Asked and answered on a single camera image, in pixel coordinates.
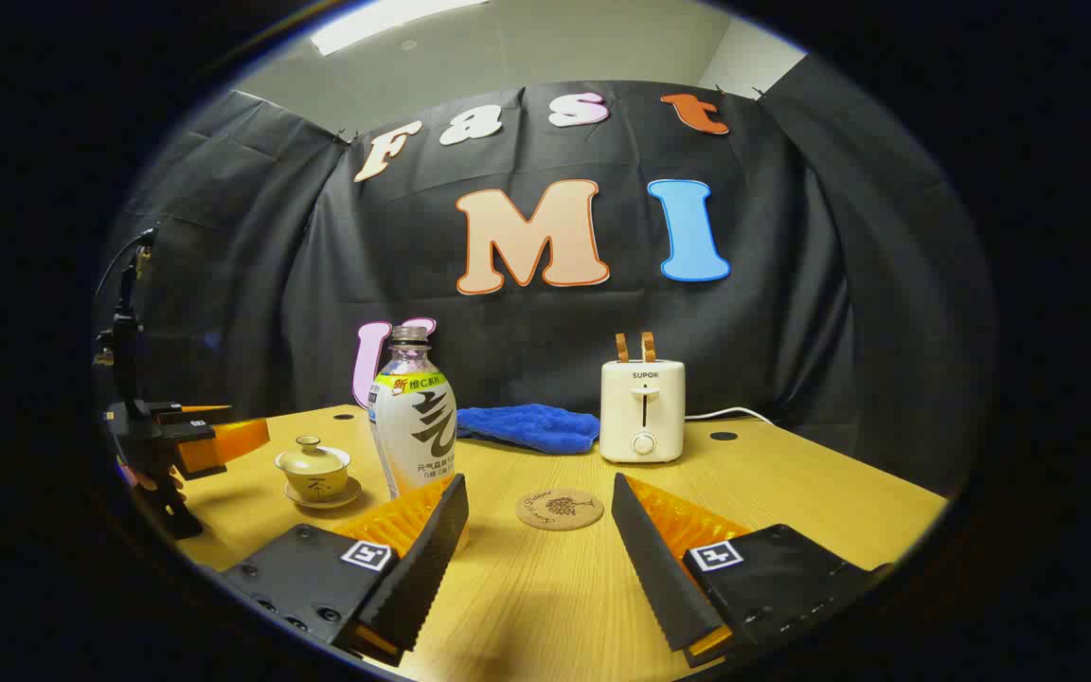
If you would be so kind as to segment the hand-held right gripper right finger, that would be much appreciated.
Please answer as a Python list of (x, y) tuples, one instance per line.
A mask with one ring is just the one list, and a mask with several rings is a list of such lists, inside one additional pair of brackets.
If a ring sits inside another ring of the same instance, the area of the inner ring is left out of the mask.
[(624, 474), (612, 518), (655, 621), (693, 668), (772, 653), (890, 571), (862, 569), (788, 524), (750, 529)]

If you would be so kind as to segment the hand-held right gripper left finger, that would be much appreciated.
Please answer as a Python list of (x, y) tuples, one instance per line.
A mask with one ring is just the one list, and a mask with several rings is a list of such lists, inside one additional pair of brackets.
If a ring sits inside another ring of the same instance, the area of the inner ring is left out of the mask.
[(218, 582), (272, 621), (397, 666), (419, 641), (468, 514), (466, 478), (454, 474), (335, 530), (298, 524)]

